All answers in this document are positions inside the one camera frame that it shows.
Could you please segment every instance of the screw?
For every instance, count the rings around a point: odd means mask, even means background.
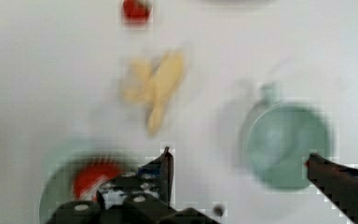
[[[148,183],[143,183],[141,185],[141,189],[149,189],[150,188],[150,185]]]
[[[103,189],[110,189],[110,188],[112,188],[112,187],[114,187],[114,186],[115,186],[114,184],[112,184],[112,183],[110,183],[110,182],[107,182],[107,183],[105,183],[104,185],[102,185],[101,188],[103,188]]]
[[[145,198],[144,196],[142,196],[142,195],[139,195],[139,196],[133,198],[133,200],[134,200],[136,203],[141,203],[141,202],[146,201],[146,198]]]
[[[222,204],[218,204],[213,208],[213,212],[218,217],[222,217],[225,214],[225,207]]]
[[[123,177],[132,177],[132,176],[135,176],[135,173],[134,172],[127,172],[127,173],[122,174],[121,176],[123,176]]]
[[[89,205],[85,204],[85,203],[78,204],[77,206],[75,206],[76,211],[84,211],[84,210],[87,210],[87,209],[89,209]]]
[[[155,176],[154,175],[150,175],[150,174],[144,174],[142,175],[143,179],[153,179]]]

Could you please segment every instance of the white background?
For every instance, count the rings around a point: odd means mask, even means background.
[[[175,145],[177,208],[226,223],[347,223],[324,196],[271,194],[233,172],[249,87],[276,77],[284,97],[319,106],[336,159],[358,164],[358,1],[155,0],[153,23],[129,30],[116,0],[0,0],[0,223],[37,223],[46,153],[98,137],[157,156]],[[123,59],[191,46],[191,72],[167,126],[145,135],[142,109],[115,94]]]

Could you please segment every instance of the light green cup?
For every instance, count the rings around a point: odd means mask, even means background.
[[[327,123],[309,105],[281,101],[274,83],[261,93],[242,126],[241,162],[271,189],[304,189],[310,185],[303,165],[310,153],[328,157],[333,151]]]

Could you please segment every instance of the banana slice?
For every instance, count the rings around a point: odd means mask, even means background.
[[[184,54],[181,51],[166,53],[155,73],[151,62],[144,59],[132,60],[131,70],[142,87],[126,88],[123,98],[131,103],[144,103],[153,107],[147,128],[150,134],[156,134],[164,118],[165,106],[183,79]]]

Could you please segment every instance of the cup handle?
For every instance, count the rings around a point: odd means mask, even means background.
[[[268,106],[276,105],[281,100],[280,87],[277,82],[264,84],[260,91],[262,101]]]

